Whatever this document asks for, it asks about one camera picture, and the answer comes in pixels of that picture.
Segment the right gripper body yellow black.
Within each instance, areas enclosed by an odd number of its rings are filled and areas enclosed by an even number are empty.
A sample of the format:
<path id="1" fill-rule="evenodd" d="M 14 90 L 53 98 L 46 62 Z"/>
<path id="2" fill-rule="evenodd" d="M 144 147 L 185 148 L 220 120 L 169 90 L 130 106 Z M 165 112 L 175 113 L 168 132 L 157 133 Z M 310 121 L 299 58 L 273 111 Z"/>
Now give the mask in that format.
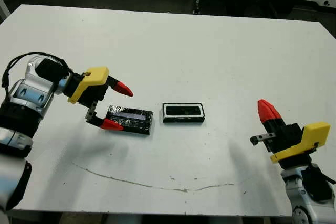
<path id="1" fill-rule="evenodd" d="M 252 145 L 263 142 L 270 159 L 282 168 L 306 166 L 311 163 L 310 154 L 325 145 L 330 124 L 325 122 L 308 124 L 303 128 L 297 123 L 264 122 L 267 133 L 252 136 Z"/>

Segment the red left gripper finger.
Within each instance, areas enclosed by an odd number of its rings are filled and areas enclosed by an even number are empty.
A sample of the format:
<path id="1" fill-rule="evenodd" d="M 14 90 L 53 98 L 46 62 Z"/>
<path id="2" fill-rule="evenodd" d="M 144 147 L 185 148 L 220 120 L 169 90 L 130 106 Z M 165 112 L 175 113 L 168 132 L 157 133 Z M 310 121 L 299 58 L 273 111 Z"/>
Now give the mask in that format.
<path id="1" fill-rule="evenodd" d="M 118 93 L 127 95 L 129 97 L 133 97 L 133 92 L 131 91 L 129 87 L 127 87 L 123 82 L 111 76 L 107 77 L 106 84 Z"/>
<path id="2" fill-rule="evenodd" d="M 90 123 L 104 130 L 123 131 L 122 125 L 107 118 L 101 119 L 97 116 L 93 116 L 92 118 L 87 120 L 87 123 Z"/>

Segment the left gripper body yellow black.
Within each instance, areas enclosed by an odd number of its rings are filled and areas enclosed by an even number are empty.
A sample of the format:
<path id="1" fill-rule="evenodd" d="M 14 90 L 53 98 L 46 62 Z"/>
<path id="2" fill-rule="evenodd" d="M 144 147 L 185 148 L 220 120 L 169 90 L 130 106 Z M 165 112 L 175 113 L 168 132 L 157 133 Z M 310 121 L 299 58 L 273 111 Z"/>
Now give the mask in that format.
<path id="1" fill-rule="evenodd" d="M 83 74 L 73 73 L 67 82 L 67 97 L 71 104 L 79 103 L 88 108 L 85 116 L 88 123 L 103 123 L 104 119 L 96 116 L 98 101 L 104 99 L 108 85 L 107 67 L 92 67 Z"/>

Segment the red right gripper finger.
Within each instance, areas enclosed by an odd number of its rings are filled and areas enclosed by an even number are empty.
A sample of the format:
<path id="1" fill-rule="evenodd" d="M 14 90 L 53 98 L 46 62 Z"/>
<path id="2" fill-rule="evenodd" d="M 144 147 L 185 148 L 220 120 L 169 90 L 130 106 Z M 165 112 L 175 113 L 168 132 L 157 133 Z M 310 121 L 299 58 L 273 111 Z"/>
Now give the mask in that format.
<path id="1" fill-rule="evenodd" d="M 269 107 L 272 112 L 271 119 L 269 120 L 269 128 L 272 132 L 275 132 L 278 128 L 285 126 L 286 124 L 275 107 L 272 104 Z"/>
<path id="2" fill-rule="evenodd" d="M 269 128 L 269 120 L 271 119 L 272 112 L 270 104 L 266 100 L 258 101 L 258 114 L 260 121 L 268 133 L 272 132 Z"/>

